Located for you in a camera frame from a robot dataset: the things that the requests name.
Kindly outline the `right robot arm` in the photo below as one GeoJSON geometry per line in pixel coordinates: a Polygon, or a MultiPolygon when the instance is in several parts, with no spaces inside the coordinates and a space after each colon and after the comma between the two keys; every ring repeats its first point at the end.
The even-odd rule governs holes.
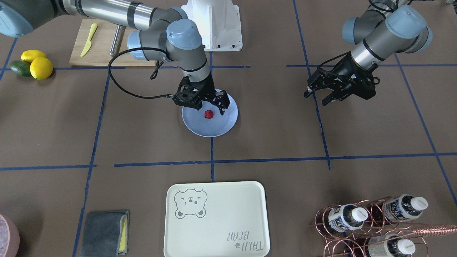
{"type": "Polygon", "coordinates": [[[63,15],[82,15],[130,27],[126,51],[137,60],[178,62],[183,72],[176,94],[166,95],[178,106],[199,110],[203,101],[224,115],[228,94],[214,86],[196,23],[180,7],[162,9],[130,0],[2,0],[1,33],[20,37],[63,15]]]}

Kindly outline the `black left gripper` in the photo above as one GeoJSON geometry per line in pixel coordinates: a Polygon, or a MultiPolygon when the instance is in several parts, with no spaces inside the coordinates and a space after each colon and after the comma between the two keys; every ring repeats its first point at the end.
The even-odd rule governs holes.
{"type": "Polygon", "coordinates": [[[326,96],[321,102],[323,106],[333,101],[344,101],[351,95],[356,95],[368,100],[376,95],[376,85],[379,78],[373,76],[372,72],[378,64],[372,64],[369,68],[363,69],[352,59],[350,54],[341,54],[327,60],[316,68],[316,71],[307,80],[307,91],[304,98],[308,98],[319,90],[330,90],[332,93],[326,96]],[[341,57],[341,60],[332,70],[324,70],[322,66],[332,60],[341,57]]]}

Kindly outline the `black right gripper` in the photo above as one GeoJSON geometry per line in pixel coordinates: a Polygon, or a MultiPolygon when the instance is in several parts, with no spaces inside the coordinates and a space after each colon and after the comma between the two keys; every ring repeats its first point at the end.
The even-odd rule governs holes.
{"type": "Polygon", "coordinates": [[[216,91],[212,74],[209,74],[204,80],[193,82],[193,87],[197,89],[196,102],[202,105],[203,101],[216,106],[221,116],[230,106],[230,98],[226,91],[216,91]]]}

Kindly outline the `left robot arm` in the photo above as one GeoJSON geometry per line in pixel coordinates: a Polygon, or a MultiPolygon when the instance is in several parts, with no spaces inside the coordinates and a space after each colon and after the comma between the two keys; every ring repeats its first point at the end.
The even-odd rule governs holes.
{"type": "Polygon", "coordinates": [[[345,22],[342,38],[354,44],[354,49],[338,55],[338,63],[331,70],[319,65],[307,80],[304,98],[329,89],[331,93],[322,100],[323,105],[351,95],[371,99],[380,82],[372,73],[380,63],[394,53],[425,50],[433,40],[433,32],[406,0],[371,0],[361,16],[345,22]]]}

